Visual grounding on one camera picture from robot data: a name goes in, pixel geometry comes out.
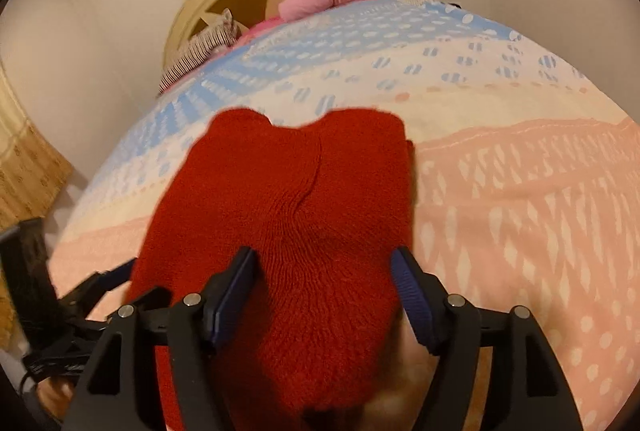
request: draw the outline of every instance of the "screw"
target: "screw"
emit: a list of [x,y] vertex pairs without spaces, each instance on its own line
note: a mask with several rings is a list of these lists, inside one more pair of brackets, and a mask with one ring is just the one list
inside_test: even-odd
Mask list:
[[134,311],[135,311],[135,308],[133,308],[133,306],[123,305],[118,309],[118,315],[120,317],[129,317],[130,315],[133,314]]
[[200,297],[200,294],[194,293],[194,294],[187,294],[182,300],[182,302],[187,306],[194,306],[194,305],[197,305],[201,300],[202,300],[202,297]]
[[466,299],[460,296],[460,294],[450,294],[447,297],[447,303],[453,307],[461,307],[466,303]]
[[518,305],[513,309],[513,313],[518,316],[520,319],[527,319],[531,312],[526,306]]

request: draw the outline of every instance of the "black and white striped pillow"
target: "black and white striped pillow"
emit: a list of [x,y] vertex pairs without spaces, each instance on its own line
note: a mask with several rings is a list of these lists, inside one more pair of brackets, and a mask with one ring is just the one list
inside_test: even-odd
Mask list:
[[164,94],[178,79],[202,65],[216,47],[232,46],[236,42],[237,31],[231,12],[226,8],[219,23],[207,26],[178,49],[162,73],[158,95]]

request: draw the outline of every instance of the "ribbed knit texture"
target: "ribbed knit texture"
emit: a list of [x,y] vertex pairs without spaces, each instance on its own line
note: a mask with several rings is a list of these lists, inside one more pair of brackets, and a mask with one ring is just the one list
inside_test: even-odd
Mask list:
[[[299,129],[251,110],[217,115],[158,205],[128,299],[154,285],[200,291],[238,247],[263,277],[238,332],[210,364],[238,431],[306,430],[305,410],[364,403],[398,298],[389,258],[410,242],[402,121],[337,110]],[[168,351],[167,424],[182,429]]]

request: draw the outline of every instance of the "gold curtain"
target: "gold curtain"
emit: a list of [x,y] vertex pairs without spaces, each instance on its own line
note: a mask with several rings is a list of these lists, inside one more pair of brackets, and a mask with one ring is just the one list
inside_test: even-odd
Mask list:
[[[46,215],[72,170],[31,124],[0,62],[0,231]],[[1,272],[0,348],[6,348],[14,310]]]

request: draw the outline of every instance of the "bed sheet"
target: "bed sheet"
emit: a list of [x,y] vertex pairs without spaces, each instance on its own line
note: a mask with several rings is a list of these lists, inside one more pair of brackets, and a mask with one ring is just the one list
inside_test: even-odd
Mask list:
[[[172,88],[82,196],[50,262],[60,293],[136,255],[189,148],[233,106],[284,126],[350,106],[402,118],[422,268],[475,305],[529,306],[585,429],[608,425],[640,378],[638,126],[558,56],[434,0],[368,0],[277,27]],[[417,414],[433,361],[406,320],[390,364],[361,429],[410,429]],[[469,429],[487,376],[484,354]]]

